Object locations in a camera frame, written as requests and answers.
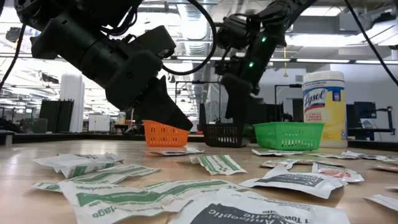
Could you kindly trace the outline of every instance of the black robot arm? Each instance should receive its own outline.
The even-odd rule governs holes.
[[[134,25],[141,2],[15,0],[14,5],[22,23],[41,31],[30,39],[34,58],[59,55],[102,86],[117,108],[134,107],[142,119],[190,130],[192,123],[167,94],[165,78],[157,78],[162,59],[176,47],[166,28],[159,26],[133,41],[133,35],[109,38]]]
[[[285,46],[285,31],[317,0],[276,0],[254,15],[233,14],[224,19],[218,31],[222,49],[243,49],[243,58],[231,57],[216,66],[228,92],[226,118],[243,122],[251,93],[258,95],[258,83],[277,46]]]

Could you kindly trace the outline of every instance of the white lid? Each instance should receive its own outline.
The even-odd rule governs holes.
[[[303,77],[304,82],[312,82],[317,80],[343,80],[344,74],[339,71],[322,71],[305,74]]]

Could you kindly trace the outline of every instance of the desk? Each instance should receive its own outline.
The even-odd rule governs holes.
[[[0,150],[0,219],[2,223],[40,223],[40,224],[69,224],[76,223],[75,214],[64,196],[56,192],[41,191],[30,188],[34,182],[59,182],[64,180],[62,174],[56,174],[51,167],[45,167],[32,162],[33,158],[54,156],[58,153],[72,154],[102,154],[113,152],[125,158],[125,162],[149,167],[162,168],[158,173],[140,178],[129,178],[121,185],[131,187],[145,187],[150,184],[189,179],[223,179],[235,184],[244,180],[262,177],[270,169],[261,168],[258,162],[265,162],[276,157],[259,157],[251,152],[256,145],[241,149],[210,148],[204,143],[188,143],[186,147],[205,149],[207,154],[229,154],[240,166],[247,170],[247,174],[210,176],[204,167],[186,163],[188,157],[159,157],[146,154],[145,142],[135,141],[100,141],[82,140],[66,142],[48,142],[31,144],[14,144],[12,149]],[[396,156],[398,152],[384,152],[364,149],[351,149],[354,152]],[[320,149],[320,152],[339,154],[342,149]],[[311,158],[312,156],[289,156],[286,158]],[[273,188],[250,189],[265,197],[301,202],[346,210],[352,224],[396,224],[398,212],[363,197],[382,194],[398,198],[398,192],[384,190],[385,187],[398,185],[398,174],[368,169],[376,161],[368,160],[336,160],[347,168],[358,171],[365,182],[350,184],[342,189],[336,189],[328,200],[317,198],[305,193]],[[310,172],[311,166],[294,166],[292,172]],[[134,217],[122,223],[166,224],[174,214],[164,213],[156,217]]]
[[[374,141],[374,133],[391,133],[388,128],[348,128],[348,136],[355,136],[355,140]]]

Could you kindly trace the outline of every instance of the yellow label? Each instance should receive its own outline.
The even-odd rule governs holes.
[[[344,141],[346,135],[346,105],[344,82],[322,80],[306,83],[304,92],[304,121],[321,122],[322,141]]]

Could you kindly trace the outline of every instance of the black basket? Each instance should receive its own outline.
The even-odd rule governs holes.
[[[206,124],[203,132],[206,145],[211,147],[243,147],[250,143],[243,137],[243,126],[235,124]]]

